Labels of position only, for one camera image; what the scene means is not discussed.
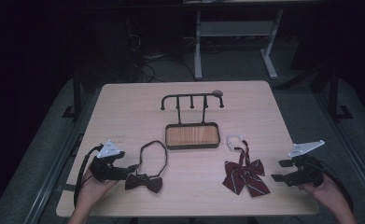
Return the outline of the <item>white metal desk frame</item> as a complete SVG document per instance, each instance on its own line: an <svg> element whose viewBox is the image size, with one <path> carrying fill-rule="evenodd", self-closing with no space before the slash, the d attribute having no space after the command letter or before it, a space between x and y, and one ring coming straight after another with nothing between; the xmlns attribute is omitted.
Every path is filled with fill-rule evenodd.
<svg viewBox="0 0 365 224"><path fill-rule="evenodd" d="M201 39L203 37L241 37L241 36L267 36L268 43L260 50L270 79L278 79L274 64L271 59L271 51L277 35L284 10L279 9L272 21L203 21L201 12L197 13L194 51L194 78L203 78Z"/></svg>

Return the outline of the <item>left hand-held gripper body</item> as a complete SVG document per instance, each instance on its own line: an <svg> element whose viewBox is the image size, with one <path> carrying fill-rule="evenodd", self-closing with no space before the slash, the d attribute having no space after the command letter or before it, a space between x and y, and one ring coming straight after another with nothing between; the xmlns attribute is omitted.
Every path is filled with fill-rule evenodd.
<svg viewBox="0 0 365 224"><path fill-rule="evenodd" d="M111 140L100 147L98 154L93 158L90 170L100 182L106 180L121 180L123 174L128 174L127 168L115 167L114 161L122 159L125 152L120 150Z"/></svg>

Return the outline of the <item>person's left hand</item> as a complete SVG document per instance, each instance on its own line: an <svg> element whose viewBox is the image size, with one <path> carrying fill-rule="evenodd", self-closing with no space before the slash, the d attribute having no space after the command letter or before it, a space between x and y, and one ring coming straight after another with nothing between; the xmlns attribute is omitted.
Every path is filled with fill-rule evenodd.
<svg viewBox="0 0 365 224"><path fill-rule="evenodd" d="M78 194L76 210L87 216L92 208L116 185L117 180L100 182L90 171L83 176L83 183Z"/></svg>

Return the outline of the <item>red striped bow tie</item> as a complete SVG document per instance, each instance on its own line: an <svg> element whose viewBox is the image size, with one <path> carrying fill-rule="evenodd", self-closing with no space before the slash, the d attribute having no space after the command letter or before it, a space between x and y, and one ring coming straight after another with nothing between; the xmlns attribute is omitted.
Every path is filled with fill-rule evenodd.
<svg viewBox="0 0 365 224"><path fill-rule="evenodd" d="M239 195L243 188L247 188L252 198L270 194L270 190L261 179L265 176L263 164L260 159L250 159L247 141L240 135L228 135L226 144L230 150L238 150L240 158L238 162L225 161L226 177L222 185L236 195Z"/></svg>

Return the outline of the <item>dark maroon bow tie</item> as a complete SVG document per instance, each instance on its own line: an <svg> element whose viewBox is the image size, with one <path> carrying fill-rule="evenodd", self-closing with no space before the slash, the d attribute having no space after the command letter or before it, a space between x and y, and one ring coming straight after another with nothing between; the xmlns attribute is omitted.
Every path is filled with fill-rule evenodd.
<svg viewBox="0 0 365 224"><path fill-rule="evenodd" d="M164 165L156 175L139 174L138 173L139 168L143 164L143 152L146 148L154 144L158 144L163 148ZM168 163L168 152L164 143L162 143L159 140L154 140L149 143L146 143L140 148L139 163L136 165L135 174L134 175L129 174L125 180L125 189L131 190L131 189L136 189L138 187L146 187L149 191L153 193L158 193L163 185L161 174L167 167L167 163Z"/></svg>

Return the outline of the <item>black metal stand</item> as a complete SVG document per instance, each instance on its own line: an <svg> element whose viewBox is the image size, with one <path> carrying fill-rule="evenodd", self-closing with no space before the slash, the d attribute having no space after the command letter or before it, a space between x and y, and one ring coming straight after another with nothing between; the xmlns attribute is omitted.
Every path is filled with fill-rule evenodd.
<svg viewBox="0 0 365 224"><path fill-rule="evenodd" d="M75 72L73 76L73 104L64 110L64 118L70 118L72 120L79 118L82 110L81 89L80 74L79 72Z"/></svg>
<svg viewBox="0 0 365 224"><path fill-rule="evenodd" d="M346 105L338 104L339 76L334 66L326 66L324 71L324 89L328 90L328 112L333 120L352 119L353 115Z"/></svg>

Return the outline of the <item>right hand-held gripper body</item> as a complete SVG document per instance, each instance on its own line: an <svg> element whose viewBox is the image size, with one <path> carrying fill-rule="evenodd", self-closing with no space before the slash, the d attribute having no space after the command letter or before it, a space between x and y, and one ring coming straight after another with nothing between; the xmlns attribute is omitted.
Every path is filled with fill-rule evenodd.
<svg viewBox="0 0 365 224"><path fill-rule="evenodd" d="M288 165L295 166L297 170L284 176L284 182L289 186L299 186L313 183L316 187L323 182L324 170L320 161L309 152L325 144L323 140L309 143L294 144L288 153Z"/></svg>

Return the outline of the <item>person's right hand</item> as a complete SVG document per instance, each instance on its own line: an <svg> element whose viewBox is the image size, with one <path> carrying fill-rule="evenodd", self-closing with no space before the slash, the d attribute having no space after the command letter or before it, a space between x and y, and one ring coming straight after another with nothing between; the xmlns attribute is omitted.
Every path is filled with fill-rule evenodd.
<svg viewBox="0 0 365 224"><path fill-rule="evenodd" d="M339 187L327 175L322 177L323 182L319 186L315 187L313 183L306 183L299 185L299 189L306 191L335 216L349 212L348 202Z"/></svg>

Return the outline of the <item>black hook rack wooden tray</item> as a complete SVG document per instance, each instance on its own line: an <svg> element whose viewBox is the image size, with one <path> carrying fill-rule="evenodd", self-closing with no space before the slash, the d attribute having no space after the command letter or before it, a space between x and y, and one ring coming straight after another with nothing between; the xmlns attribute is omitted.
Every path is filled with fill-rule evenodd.
<svg viewBox="0 0 365 224"><path fill-rule="evenodd" d="M219 100L219 107L223 108L223 92L214 90L201 93L168 94L161 99L161 110L165 110L165 102L175 99L177 123L165 126L165 145L170 150L217 148L220 144L220 132L216 122L206 122L206 109L209 107L208 98L215 97ZM194 100L202 99L202 118L200 122L183 123L181 116L181 99L190 100L190 109L195 108Z"/></svg>

